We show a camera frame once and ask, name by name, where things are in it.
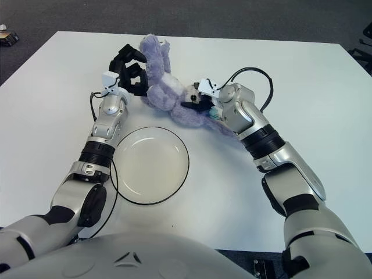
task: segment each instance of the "black wire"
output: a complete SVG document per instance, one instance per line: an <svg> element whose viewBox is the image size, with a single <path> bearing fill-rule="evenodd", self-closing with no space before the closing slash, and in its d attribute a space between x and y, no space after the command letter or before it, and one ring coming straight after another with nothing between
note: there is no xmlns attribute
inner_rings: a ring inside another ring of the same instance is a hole
<svg viewBox="0 0 372 279"><path fill-rule="evenodd" d="M91 104L91 111L92 111L93 121L95 122L97 120L97 117L95 115L94 108L93 108L93 97L95 97L94 94L95 94L94 92L91 93L91 96L89 97L89 102Z"/></svg>
<svg viewBox="0 0 372 279"><path fill-rule="evenodd" d="M233 82L234 79L241 73L243 73L244 71L256 71L260 74L263 74L265 77L267 77L267 79L269 80L269 85L270 85L270 92L269 92L269 95L265 101L265 103L262 105L262 107L260 108L260 112L263 112L263 110L265 108L267 108L267 106L269 105L269 103L271 102L271 99L273 98L273 95L274 95L274 85L273 85L273 80L271 79L271 77L263 70L261 70L260 68L255 68L255 67L244 67L244 68L241 68L240 70L237 70L234 74L232 74L232 76L220 87L220 88L217 88L217 90L220 90L222 88L224 88L230 81Z"/></svg>
<svg viewBox="0 0 372 279"><path fill-rule="evenodd" d="M212 83L210 82L210 79L207 78L207 80L208 80L209 86L211 87L211 89L213 89L213 86L212 86Z"/></svg>
<svg viewBox="0 0 372 279"><path fill-rule="evenodd" d="M116 166L115 166L115 163L114 163L113 159L111 159L111 162L112 162L112 164L114 165L114 169L115 169L115 177L116 177L116 187L115 187L115 184L114 184L114 182L112 181L112 174L111 174L111 168L110 168L110 179L111 179L111 183L112 183L114 189L116 190L116 195L115 195L114 204L112 205L111 211L110 211L108 217L106 218L105 222L104 222L104 223L100 226L100 228L99 228L99 229L98 229L94 234L92 234L88 239L91 239L91 238L93 238L94 236L96 236L97 233L99 233L99 232L101 231L101 229L103 229L103 227L104 227L104 226L106 225L106 223L109 221L109 219L110 219L110 217L111 217L111 215L112 215L112 212L114 211L115 205L116 205L117 196L119 195L119 190L118 190L118 189L119 189L119 188L118 188L118 186L119 186L119 178L117 177L117 170L116 170Z"/></svg>
<svg viewBox="0 0 372 279"><path fill-rule="evenodd" d="M119 80L119 77L117 77L116 80L115 80L115 83L114 84L111 84L110 86L108 86L108 88L113 87L117 83L118 80Z"/></svg>

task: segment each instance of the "white table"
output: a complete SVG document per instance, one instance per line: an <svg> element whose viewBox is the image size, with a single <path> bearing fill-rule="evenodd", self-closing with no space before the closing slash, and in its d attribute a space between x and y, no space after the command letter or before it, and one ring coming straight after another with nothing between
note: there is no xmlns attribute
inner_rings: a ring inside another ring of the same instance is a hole
<svg viewBox="0 0 372 279"><path fill-rule="evenodd" d="M57 32L0 88L0 224L44 214L80 156L92 126L89 94L126 43L142 35ZM337 44L166 37L172 73L184 84L220 83L244 66L274 81L265 115L322 180L327 205L365 252L372 252L370 158L372 78ZM256 73L237 78L261 105L269 91ZM185 142L190 171L180 191L159 205L120 200L102 234L170 232L212 248L281 252L284 218L270 206L251 156L205 128L176 125L135 98L126 132L145 126L174 131ZM103 217L113 202L108 184ZM90 235L96 227L86 230Z"/></svg>

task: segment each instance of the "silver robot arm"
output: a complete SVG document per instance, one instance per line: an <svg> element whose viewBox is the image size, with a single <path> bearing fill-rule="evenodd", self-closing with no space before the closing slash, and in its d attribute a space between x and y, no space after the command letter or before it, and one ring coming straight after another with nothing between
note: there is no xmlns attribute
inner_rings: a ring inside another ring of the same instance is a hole
<svg viewBox="0 0 372 279"><path fill-rule="evenodd" d="M319 178L255 106L253 91L235 83L220 88L202 80L221 118L264 173L273 209L285 216L283 268L293 278L372 278L372 265L343 222L325 205Z"/></svg>
<svg viewBox="0 0 372 279"><path fill-rule="evenodd" d="M128 91L144 95L148 88L145 70L137 63L125 67L132 59L146 62L140 52L126 45L111 61L110 71L102 75L105 89L98 96L103 98L99 116L95 117L92 107L92 131L79 160L56 191L50 211L27 216L0 230L0 273L66 246L79 231L92 227L101 218L106 202L103 184L110 176L112 157L128 117ZM132 85L130 79L137 76L141 82Z"/></svg>

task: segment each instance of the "clear plate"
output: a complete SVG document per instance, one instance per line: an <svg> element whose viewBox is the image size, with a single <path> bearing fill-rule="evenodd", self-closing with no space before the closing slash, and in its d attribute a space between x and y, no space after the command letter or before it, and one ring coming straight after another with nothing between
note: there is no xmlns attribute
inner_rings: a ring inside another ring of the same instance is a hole
<svg viewBox="0 0 372 279"><path fill-rule="evenodd" d="M170 198L183 185L189 169L182 140L160 127L145 127L127 135L119 143L114 161L122 197L139 205Z"/></svg>

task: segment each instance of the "plush toy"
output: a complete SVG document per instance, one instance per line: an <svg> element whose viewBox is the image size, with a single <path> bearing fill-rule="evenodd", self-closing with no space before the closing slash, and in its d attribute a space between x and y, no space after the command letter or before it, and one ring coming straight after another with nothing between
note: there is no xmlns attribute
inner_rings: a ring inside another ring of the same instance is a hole
<svg viewBox="0 0 372 279"><path fill-rule="evenodd" d="M196 100L200 98L192 86L184 87L170 74L169 42L160 43L157 36L147 35L140 43L139 50L146 56L146 72L149 89L147 97L142 100L153 108L170 112L174 121L193 127L207 126L220 133L236 138L235 134L225 125L209 116L209 111L197 112L181 106L184 101L190 101L196 92Z"/></svg>

